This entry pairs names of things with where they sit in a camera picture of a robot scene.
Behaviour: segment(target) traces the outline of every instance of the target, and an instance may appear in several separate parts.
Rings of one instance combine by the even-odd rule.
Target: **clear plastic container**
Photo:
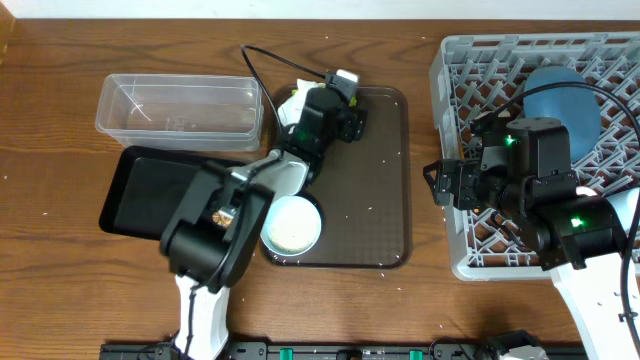
[[[255,151],[262,113],[254,78],[113,74],[102,87],[96,129],[123,146]]]

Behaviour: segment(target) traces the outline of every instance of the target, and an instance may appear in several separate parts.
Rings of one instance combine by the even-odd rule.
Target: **white plastic basket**
[[[470,120],[524,91],[538,67],[562,65],[613,91],[640,115],[640,33],[450,36],[431,66],[431,100],[444,159],[477,158]],[[611,195],[640,179],[640,151],[628,120],[596,95],[603,127],[595,149],[573,164],[581,183]],[[481,214],[445,206],[453,273],[462,280],[549,278],[533,252],[522,252]],[[634,251],[634,261],[640,253]]]

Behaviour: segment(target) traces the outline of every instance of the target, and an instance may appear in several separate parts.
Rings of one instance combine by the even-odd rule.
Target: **transparent plastic bin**
[[[123,146],[255,151],[262,113],[254,78],[113,74],[104,81],[96,129]]]
[[[442,157],[478,158],[481,144],[471,137],[471,121],[524,91],[529,74],[550,65],[575,70],[640,115],[640,33],[450,36],[442,41],[429,72]],[[638,183],[640,149],[624,114],[603,96],[596,100],[600,138],[573,169],[582,185],[609,196]],[[445,206],[444,214],[451,270],[461,280],[549,278],[534,252],[519,249],[497,229],[490,210],[474,213]],[[636,263],[639,255],[634,250]],[[640,275],[640,266],[636,272]]]

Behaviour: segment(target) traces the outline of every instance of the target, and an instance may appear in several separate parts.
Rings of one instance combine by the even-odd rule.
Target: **green light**
[[[573,219],[571,219],[571,225],[573,227],[578,227],[578,226],[584,225],[584,222],[582,222],[582,220],[580,220],[580,218],[573,218]]]

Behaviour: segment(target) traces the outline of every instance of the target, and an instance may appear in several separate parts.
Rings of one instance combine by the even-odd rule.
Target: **green object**
[[[516,139],[513,139],[513,138],[511,137],[511,135],[507,135],[506,140],[507,140],[507,146],[509,146],[509,145],[513,144],[513,143],[516,141]]]
[[[293,360],[293,349],[280,349],[280,360]]]
[[[422,360],[422,351],[420,350],[409,351],[409,360]]]
[[[584,225],[584,221],[582,221],[580,218],[576,217],[571,219],[571,226],[578,227],[582,225]]]

